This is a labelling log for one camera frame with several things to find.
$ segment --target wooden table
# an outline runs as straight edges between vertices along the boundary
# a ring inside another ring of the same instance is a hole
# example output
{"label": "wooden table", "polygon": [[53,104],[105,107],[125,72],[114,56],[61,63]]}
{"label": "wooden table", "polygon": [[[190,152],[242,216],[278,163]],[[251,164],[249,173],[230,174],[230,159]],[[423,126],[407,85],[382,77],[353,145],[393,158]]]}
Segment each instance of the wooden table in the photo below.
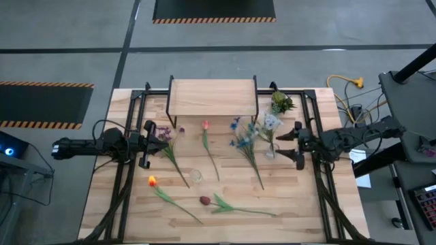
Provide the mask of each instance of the wooden table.
{"label": "wooden table", "polygon": [[[333,91],[330,88],[315,90],[324,130],[340,127],[341,121]],[[131,89],[114,90],[108,119],[125,124],[130,94]],[[285,124],[277,129],[276,135],[289,132],[295,120],[304,122],[301,101],[298,97],[293,99],[297,108],[280,116]],[[267,110],[269,105],[270,95],[259,95],[259,121],[262,121],[263,111]],[[159,127],[171,127],[165,108],[166,96],[148,96],[144,121],[154,120]],[[204,119],[211,123],[208,130],[209,147],[220,173],[220,182],[217,181],[211,160],[202,145],[201,122]],[[263,191],[249,162],[229,145],[232,139],[229,124],[232,119],[225,116],[179,118],[178,127],[184,127],[185,134],[178,137],[175,155],[184,177],[191,186],[190,189],[185,186],[173,164],[160,155],[149,159],[150,169],[136,166],[124,242],[325,242],[310,155],[306,155],[305,168],[297,171],[295,163],[284,156],[278,155],[273,160],[267,159],[264,153],[268,149],[268,144],[256,141],[255,157],[265,186]],[[106,129],[111,127],[114,125],[106,124]],[[295,141],[277,141],[277,144],[282,149],[296,147]],[[96,166],[107,160],[108,157],[98,157]],[[201,172],[203,181],[200,183],[194,183],[189,177],[193,169]],[[109,164],[93,175],[79,238],[86,237],[108,210],[115,173],[116,164]],[[204,225],[157,197],[148,186],[147,180],[150,175],[156,176],[162,190],[179,205],[194,213]],[[336,162],[333,176],[340,207],[359,232],[368,236],[350,162]],[[199,202],[199,197],[205,195],[213,198],[213,193],[234,207],[278,215],[273,218],[244,212],[211,214],[214,208],[203,206]],[[334,231],[331,212],[329,216]],[[114,235],[118,229],[117,224],[116,220]]]}

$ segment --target glass vase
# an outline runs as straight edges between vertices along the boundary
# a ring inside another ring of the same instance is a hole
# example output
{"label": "glass vase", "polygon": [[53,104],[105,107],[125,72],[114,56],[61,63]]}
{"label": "glass vase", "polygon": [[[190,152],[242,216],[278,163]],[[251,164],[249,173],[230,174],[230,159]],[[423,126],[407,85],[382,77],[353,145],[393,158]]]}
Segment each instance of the glass vase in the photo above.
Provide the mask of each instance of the glass vase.
{"label": "glass vase", "polygon": [[275,159],[275,156],[277,155],[275,150],[279,150],[280,147],[278,144],[270,143],[268,150],[265,153],[265,156],[269,159]]}

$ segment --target white paper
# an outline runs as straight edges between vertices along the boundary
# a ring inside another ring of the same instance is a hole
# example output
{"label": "white paper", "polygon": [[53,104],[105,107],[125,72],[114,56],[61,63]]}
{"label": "white paper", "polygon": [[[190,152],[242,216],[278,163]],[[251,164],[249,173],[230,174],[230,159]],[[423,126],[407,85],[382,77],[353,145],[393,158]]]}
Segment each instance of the white paper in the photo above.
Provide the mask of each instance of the white paper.
{"label": "white paper", "polygon": [[[353,149],[349,152],[349,158],[354,161],[354,164],[365,160],[367,158],[367,153],[364,150]],[[369,174],[361,176],[356,179],[357,186],[364,188],[371,188],[371,180],[369,179]]]}

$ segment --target pink tulip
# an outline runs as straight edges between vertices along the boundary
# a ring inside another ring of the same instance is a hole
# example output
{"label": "pink tulip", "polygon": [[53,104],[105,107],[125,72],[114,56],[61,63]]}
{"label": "pink tulip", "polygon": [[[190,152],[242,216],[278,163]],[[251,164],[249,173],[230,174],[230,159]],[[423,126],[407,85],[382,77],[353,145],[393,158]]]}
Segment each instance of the pink tulip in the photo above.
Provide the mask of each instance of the pink tulip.
{"label": "pink tulip", "polygon": [[207,130],[209,128],[209,121],[204,120],[203,123],[202,123],[202,126],[203,126],[204,130]]}

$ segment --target artificial flower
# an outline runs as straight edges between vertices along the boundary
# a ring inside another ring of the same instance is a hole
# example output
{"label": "artificial flower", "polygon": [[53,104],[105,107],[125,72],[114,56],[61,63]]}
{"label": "artificial flower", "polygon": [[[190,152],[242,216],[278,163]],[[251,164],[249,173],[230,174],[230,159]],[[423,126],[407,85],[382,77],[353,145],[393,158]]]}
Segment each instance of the artificial flower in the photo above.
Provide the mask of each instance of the artificial flower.
{"label": "artificial flower", "polygon": [[217,200],[217,203],[211,202],[211,199],[209,197],[204,197],[204,196],[200,197],[200,203],[202,203],[203,205],[205,206],[214,205],[219,207],[217,210],[212,211],[213,214],[217,214],[220,212],[229,212],[229,211],[242,211],[242,212],[250,212],[255,214],[267,214],[271,216],[276,216],[276,214],[272,214],[269,212],[251,211],[242,208],[234,208],[229,204],[227,204],[224,200],[222,200],[217,194],[213,194],[213,195],[215,196],[215,200]]}
{"label": "artificial flower", "polygon": [[149,176],[149,186],[154,187],[157,184],[157,181],[154,176]]}
{"label": "artificial flower", "polygon": [[215,165],[215,161],[213,160],[212,154],[209,151],[209,144],[208,144],[208,140],[207,140],[207,129],[209,128],[209,122],[207,120],[203,121],[202,126],[203,126],[203,146],[207,151],[207,155],[209,156],[209,158],[212,161],[213,167],[215,168],[215,173],[217,173],[217,178],[219,181],[218,169],[217,169],[217,166]]}
{"label": "artificial flower", "polygon": [[258,165],[256,164],[256,159],[254,157],[254,141],[255,137],[258,134],[258,130],[254,127],[253,123],[248,124],[248,129],[243,128],[243,130],[237,131],[239,118],[235,118],[234,122],[230,124],[230,127],[233,129],[233,134],[235,136],[235,140],[230,142],[231,146],[235,146],[238,151],[244,155],[244,157],[250,162],[251,166],[254,168],[256,175],[258,176],[260,186],[262,190],[264,190],[264,184],[262,183],[262,179],[260,178]]}
{"label": "artificial flower", "polygon": [[207,205],[211,204],[211,199],[209,197],[205,197],[205,196],[200,197],[200,203],[207,206]]}
{"label": "artificial flower", "polygon": [[189,214],[192,218],[196,219],[200,224],[203,225],[203,222],[202,222],[201,220],[199,220],[197,217],[195,217],[195,216],[194,216],[191,212],[189,212],[188,210],[186,210],[186,209],[182,208],[181,206],[179,206],[179,205],[178,205],[178,204],[177,204],[173,199],[171,199],[171,197],[169,197],[166,193],[164,193],[164,191],[161,190],[161,189],[157,186],[157,181],[156,181],[156,179],[155,179],[154,176],[150,176],[150,177],[149,177],[149,185],[150,185],[151,187],[153,187],[153,188],[156,190],[156,191],[155,191],[155,194],[156,194],[158,197],[160,197],[160,198],[162,198],[164,201],[167,201],[167,202],[171,203],[172,205],[174,205],[174,206],[180,208],[181,210],[183,210],[184,212],[186,212],[187,214]]}
{"label": "artificial flower", "polygon": [[230,124],[230,128],[231,128],[233,131],[235,131],[237,127],[238,127],[238,123],[236,123],[236,122],[233,122],[233,123]]}
{"label": "artificial flower", "polygon": [[259,137],[270,144],[270,150],[272,151],[272,157],[275,157],[274,149],[274,133],[278,126],[282,125],[283,122],[280,121],[276,116],[272,114],[265,114],[264,123],[261,125],[258,123]]}
{"label": "artificial flower", "polygon": [[202,123],[202,126],[203,126],[203,130],[208,130],[209,122],[207,120],[204,120],[203,123]]}
{"label": "artificial flower", "polygon": [[[158,128],[156,128],[156,129],[159,131],[159,133],[157,134],[157,137],[158,137],[160,140],[165,141],[165,142],[168,143],[168,147],[167,147],[167,148],[164,148],[164,149],[162,150],[162,153],[165,155],[165,157],[168,157],[169,160],[171,161],[171,163],[176,167],[178,174],[180,174],[180,176],[181,176],[182,179],[183,179],[183,182],[184,182],[184,183],[186,184],[186,186],[189,188],[188,182],[186,181],[185,177],[183,177],[183,175],[182,175],[182,171],[181,171],[180,168],[178,167],[178,164],[177,164],[177,161],[176,161],[176,156],[174,155],[174,147],[175,147],[175,145],[176,145],[176,141],[177,141],[178,133],[177,133],[176,138],[174,138],[174,140],[172,140],[172,138],[171,138],[171,136],[170,136],[171,130],[170,130],[168,127],[166,127],[166,128],[164,128],[164,127],[158,127]],[[178,130],[178,132],[183,134],[183,133],[185,132],[185,129],[181,127],[181,128]]]}

